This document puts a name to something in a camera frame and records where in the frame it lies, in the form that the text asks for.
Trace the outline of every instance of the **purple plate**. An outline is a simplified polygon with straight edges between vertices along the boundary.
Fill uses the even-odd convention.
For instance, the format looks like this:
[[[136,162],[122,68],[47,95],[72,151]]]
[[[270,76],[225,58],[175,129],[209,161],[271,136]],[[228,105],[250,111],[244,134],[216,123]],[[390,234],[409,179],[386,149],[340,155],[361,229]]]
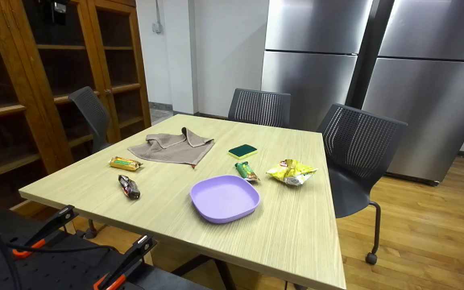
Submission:
[[[209,222],[224,224],[254,212],[260,196],[255,188],[239,176],[216,176],[196,183],[191,199],[199,213]]]

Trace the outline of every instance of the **wooden table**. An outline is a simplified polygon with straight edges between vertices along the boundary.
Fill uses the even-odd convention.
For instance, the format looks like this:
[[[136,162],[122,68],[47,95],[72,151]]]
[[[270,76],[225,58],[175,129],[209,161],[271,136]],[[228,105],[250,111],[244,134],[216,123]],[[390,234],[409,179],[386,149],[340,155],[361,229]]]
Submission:
[[[136,172],[109,167],[114,156],[137,159],[127,148],[144,143],[147,134],[180,134],[184,126],[215,139],[195,169],[146,160]],[[237,160],[227,151],[245,143],[258,149],[245,161],[261,178],[253,184],[261,203],[242,219],[211,224],[199,215],[189,191],[198,181],[237,175]],[[286,158],[318,171],[298,187],[265,174]],[[124,196],[118,174],[136,181],[139,200]],[[136,233],[153,232],[160,240],[182,242],[204,255],[310,288],[346,288],[319,133],[178,114],[23,187],[20,193],[56,208],[72,204],[82,216]]]

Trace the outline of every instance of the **chair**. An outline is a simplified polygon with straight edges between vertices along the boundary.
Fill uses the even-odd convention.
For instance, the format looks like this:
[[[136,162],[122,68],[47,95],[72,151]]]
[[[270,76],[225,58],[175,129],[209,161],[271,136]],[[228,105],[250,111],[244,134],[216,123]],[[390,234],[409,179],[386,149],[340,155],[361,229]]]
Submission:
[[[228,111],[228,119],[287,128],[290,105],[290,94],[236,89]]]
[[[110,116],[101,101],[92,91],[92,88],[81,88],[70,94],[68,99],[74,102],[87,123],[89,123],[89,131],[92,135],[92,154],[109,147],[111,144],[107,143],[107,130]],[[89,219],[89,228],[85,232],[84,237],[94,238],[97,233],[98,231],[94,227],[94,222],[92,219]]]
[[[375,265],[381,229],[381,207],[370,191],[384,175],[407,123],[334,104],[318,128],[325,155],[336,218],[350,216],[372,205],[375,214],[374,246],[366,262]]]

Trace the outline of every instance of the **yellow chip bag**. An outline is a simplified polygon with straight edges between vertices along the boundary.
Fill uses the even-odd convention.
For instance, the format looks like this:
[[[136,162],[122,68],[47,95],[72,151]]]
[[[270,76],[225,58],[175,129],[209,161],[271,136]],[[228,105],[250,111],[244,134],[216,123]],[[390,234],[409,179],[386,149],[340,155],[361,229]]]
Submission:
[[[126,159],[121,157],[113,157],[109,162],[110,166],[121,168],[129,171],[136,171],[142,163],[132,159]]]
[[[308,180],[318,169],[294,160],[282,160],[277,167],[269,169],[266,173],[274,178],[289,184],[289,185],[302,185]]]

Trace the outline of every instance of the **refrigerator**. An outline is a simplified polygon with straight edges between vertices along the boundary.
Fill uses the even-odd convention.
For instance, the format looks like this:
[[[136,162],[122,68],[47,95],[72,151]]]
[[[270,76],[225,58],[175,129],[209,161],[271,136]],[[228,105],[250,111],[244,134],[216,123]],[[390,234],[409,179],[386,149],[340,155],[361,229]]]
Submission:
[[[290,127],[345,104],[372,0],[270,0],[261,90],[291,94]]]
[[[389,172],[437,185],[464,142],[464,0],[395,0],[362,110],[407,122]]]

